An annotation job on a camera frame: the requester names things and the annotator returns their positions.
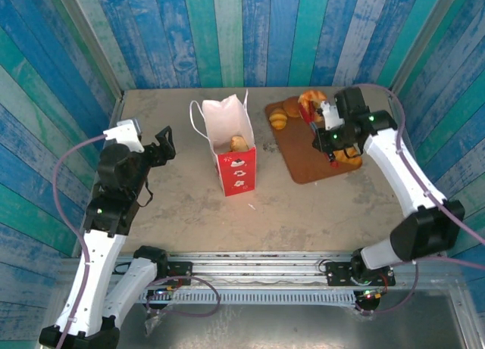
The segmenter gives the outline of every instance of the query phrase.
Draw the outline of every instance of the blue wooden wall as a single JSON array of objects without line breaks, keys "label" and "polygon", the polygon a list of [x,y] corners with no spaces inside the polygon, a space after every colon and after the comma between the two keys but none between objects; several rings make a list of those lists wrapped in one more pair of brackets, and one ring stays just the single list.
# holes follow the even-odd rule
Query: blue wooden wall
[{"label": "blue wooden wall", "polygon": [[123,90],[389,86],[437,0],[77,0]]},{"label": "blue wooden wall", "polygon": [[[419,164],[465,206],[465,222],[485,236],[485,0],[455,0],[399,97]],[[450,254],[485,264],[485,247],[460,232]],[[485,273],[466,269],[485,314]]]},{"label": "blue wooden wall", "polygon": [[[114,96],[60,0],[0,0],[0,347],[34,347],[74,234],[52,200],[52,170],[108,126]],[[80,226],[101,144],[61,168]]]}]

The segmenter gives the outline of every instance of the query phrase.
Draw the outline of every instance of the beige tabletop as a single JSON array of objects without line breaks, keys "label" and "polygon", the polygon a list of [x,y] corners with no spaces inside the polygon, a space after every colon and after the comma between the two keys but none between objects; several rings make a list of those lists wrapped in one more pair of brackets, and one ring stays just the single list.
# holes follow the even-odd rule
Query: beige tabletop
[{"label": "beige tabletop", "polygon": [[[258,150],[257,186],[225,198],[208,143],[190,124],[189,103],[222,100],[245,89],[131,90],[123,118],[137,117],[142,143],[155,141],[166,125],[174,132],[177,156],[149,174],[153,201],[141,208],[124,245],[133,252],[152,245],[187,251],[341,251],[386,237],[402,220],[399,203],[369,156],[353,172],[307,185],[289,176],[264,107],[299,95],[306,88],[250,88],[248,111]],[[331,96],[338,88],[321,88]],[[381,91],[364,89],[372,111],[389,110]],[[196,124],[204,130],[202,118]],[[139,202],[148,199],[143,192]]]}]

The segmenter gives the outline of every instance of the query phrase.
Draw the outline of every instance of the red paper bag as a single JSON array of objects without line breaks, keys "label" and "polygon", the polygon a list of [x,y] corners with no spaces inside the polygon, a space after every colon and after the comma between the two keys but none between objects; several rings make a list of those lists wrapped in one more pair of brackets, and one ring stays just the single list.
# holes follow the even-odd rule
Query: red paper bag
[{"label": "red paper bag", "polygon": [[[192,101],[189,107],[194,130],[209,142],[215,168],[226,196],[249,192],[256,186],[255,137],[247,112],[247,100],[246,90],[244,103],[241,103],[236,95],[231,95],[223,101],[203,101],[202,109],[197,101]],[[207,135],[200,132],[194,124],[194,104],[204,118]],[[249,150],[230,152],[230,140],[234,136],[242,136]]]}]

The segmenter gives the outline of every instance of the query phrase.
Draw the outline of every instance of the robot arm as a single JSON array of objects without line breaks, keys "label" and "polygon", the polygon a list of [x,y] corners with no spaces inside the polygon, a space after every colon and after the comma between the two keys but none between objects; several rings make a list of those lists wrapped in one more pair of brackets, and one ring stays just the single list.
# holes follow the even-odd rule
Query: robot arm
[{"label": "robot arm", "polygon": [[[367,153],[382,170],[399,200],[405,219],[383,241],[358,250],[355,260],[363,264],[361,271],[377,270],[401,261],[450,249],[455,244],[459,228],[423,193],[407,167],[396,153],[396,122],[386,111],[371,113],[359,88],[345,89],[335,96],[336,106],[322,105],[325,128],[316,132],[313,146],[335,160],[336,150],[355,144]],[[459,201],[447,201],[424,175],[406,146],[402,152],[428,190],[460,220],[465,210]]]},{"label": "robot arm", "polygon": [[118,122],[105,131],[115,143],[102,150],[98,165],[100,182],[86,209],[84,240],[91,261],[84,256],[74,278],[67,303],[55,325],[44,328],[40,344],[56,347],[66,327],[74,301],[89,264],[86,290],[70,325],[63,348],[115,348],[119,329],[139,293],[152,281],[167,275],[167,255],[163,250],[143,246],[135,252],[130,268],[113,291],[108,284],[121,248],[130,232],[139,204],[137,199],[152,167],[175,157],[171,128],[156,135],[159,145],[142,146],[137,120]]}]

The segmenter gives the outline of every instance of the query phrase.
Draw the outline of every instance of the wooden cutting board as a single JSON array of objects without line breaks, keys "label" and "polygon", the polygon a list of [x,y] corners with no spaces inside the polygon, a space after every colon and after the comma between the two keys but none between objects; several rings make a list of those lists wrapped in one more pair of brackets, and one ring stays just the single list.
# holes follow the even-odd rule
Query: wooden cutting board
[{"label": "wooden cutting board", "polygon": [[[288,98],[286,103],[298,104],[298,97]],[[267,105],[264,109],[266,117],[269,118],[273,109],[282,107],[283,101]],[[288,117],[285,128],[276,130],[271,125],[270,128],[283,155],[286,167],[288,167],[289,174],[293,181],[298,184],[307,184],[341,173],[348,173],[361,166],[359,159],[360,164],[348,164],[339,161],[337,168],[332,167],[327,156],[311,146],[314,135],[310,126],[302,118]]]}]

